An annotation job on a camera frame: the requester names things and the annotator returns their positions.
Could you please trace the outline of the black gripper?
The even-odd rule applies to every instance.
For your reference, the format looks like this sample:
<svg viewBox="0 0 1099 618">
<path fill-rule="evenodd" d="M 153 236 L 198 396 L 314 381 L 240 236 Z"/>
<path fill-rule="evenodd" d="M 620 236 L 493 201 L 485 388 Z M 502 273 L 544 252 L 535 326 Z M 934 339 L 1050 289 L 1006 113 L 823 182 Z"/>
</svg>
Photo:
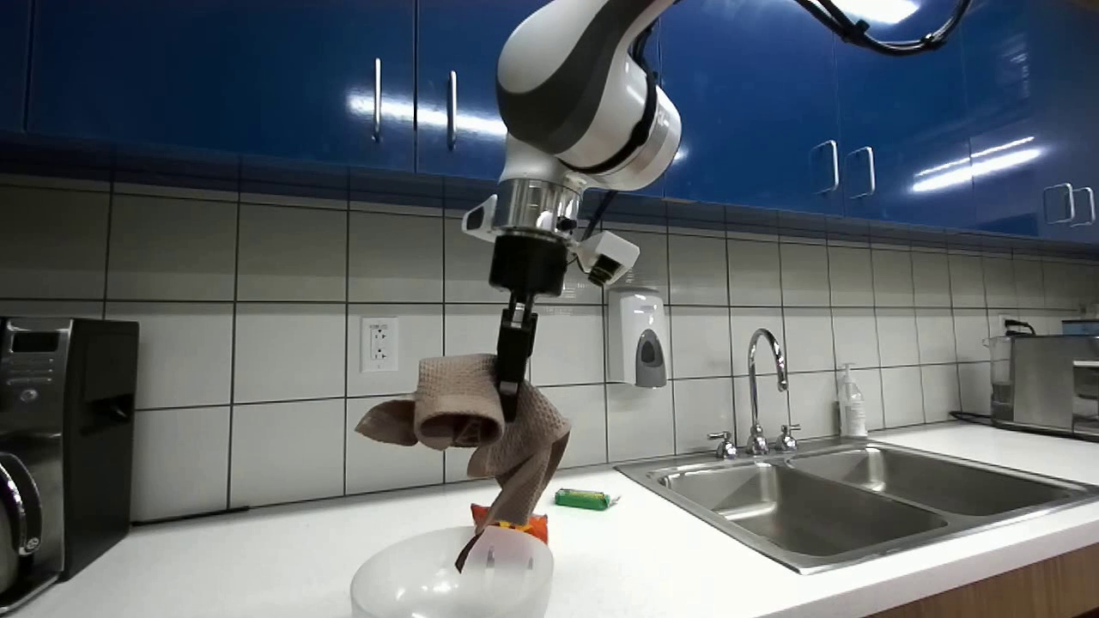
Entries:
<svg viewBox="0 0 1099 618">
<path fill-rule="evenodd" d="M 566 244 L 550 232 L 502 232 L 492 252 L 493 289 L 509 289 L 510 297 L 496 322 L 493 383 L 519 392 L 524 363 L 535 344 L 535 309 L 527 294 L 555 294 L 566 273 Z"/>
</svg>

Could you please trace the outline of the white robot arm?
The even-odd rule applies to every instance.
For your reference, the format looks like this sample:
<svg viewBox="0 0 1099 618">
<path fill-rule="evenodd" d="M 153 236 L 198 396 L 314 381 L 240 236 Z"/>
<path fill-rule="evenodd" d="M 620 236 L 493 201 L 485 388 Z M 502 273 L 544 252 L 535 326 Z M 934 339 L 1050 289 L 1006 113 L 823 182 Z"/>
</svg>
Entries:
<svg viewBox="0 0 1099 618">
<path fill-rule="evenodd" d="M 587 189 L 637 193 L 675 159 L 681 108 L 641 65 L 641 34 L 674 0 L 544 0 L 502 46 L 493 98 L 504 120 L 502 208 L 492 273 L 509 292 L 493 383 L 515 396 L 531 356 L 540 294 L 562 289 L 566 264 L 607 289 L 637 246 L 579 232 Z"/>
</svg>

